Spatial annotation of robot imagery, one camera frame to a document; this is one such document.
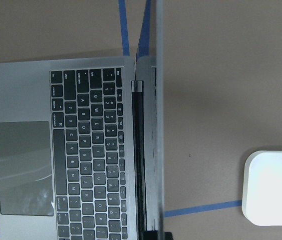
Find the trackpad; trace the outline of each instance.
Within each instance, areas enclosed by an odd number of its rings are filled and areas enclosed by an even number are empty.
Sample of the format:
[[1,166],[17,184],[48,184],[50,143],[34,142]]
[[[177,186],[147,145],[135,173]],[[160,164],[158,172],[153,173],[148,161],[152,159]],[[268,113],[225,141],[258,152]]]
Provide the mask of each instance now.
[[48,121],[0,122],[0,210],[53,216]]

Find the laptop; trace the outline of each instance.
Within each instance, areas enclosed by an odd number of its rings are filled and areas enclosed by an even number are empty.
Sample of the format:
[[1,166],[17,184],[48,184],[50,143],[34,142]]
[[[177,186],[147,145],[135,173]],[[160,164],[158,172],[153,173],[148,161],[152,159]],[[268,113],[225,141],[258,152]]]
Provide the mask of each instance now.
[[163,239],[162,69],[142,37],[137,61],[0,63],[1,240]]

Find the black keyboard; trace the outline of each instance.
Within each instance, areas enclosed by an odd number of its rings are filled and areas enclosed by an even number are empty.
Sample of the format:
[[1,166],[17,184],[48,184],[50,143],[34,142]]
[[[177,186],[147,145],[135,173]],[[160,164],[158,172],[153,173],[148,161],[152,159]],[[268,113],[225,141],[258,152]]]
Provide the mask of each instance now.
[[127,239],[121,68],[50,76],[59,240]]

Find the blue tape strip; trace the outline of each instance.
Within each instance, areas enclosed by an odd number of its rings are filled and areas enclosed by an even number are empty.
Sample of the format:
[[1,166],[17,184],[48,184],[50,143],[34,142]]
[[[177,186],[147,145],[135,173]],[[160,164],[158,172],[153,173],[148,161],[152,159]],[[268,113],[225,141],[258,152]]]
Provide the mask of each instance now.
[[141,36],[138,46],[138,52],[136,54],[136,59],[142,56],[148,56],[149,54],[150,22],[151,22],[151,0],[147,0],[145,4]]
[[123,55],[130,56],[129,34],[127,30],[125,0],[119,0],[119,11],[120,11]]
[[241,205],[242,205],[242,200],[227,201],[227,202],[221,202],[221,203],[210,204],[210,205],[195,206],[195,207],[166,211],[164,217],[169,218],[169,217],[175,217],[175,216],[180,216],[180,215],[195,214],[195,213],[201,213],[201,212],[207,212],[207,211],[213,211],[213,210],[219,210],[219,209],[234,208],[234,207],[239,207]]

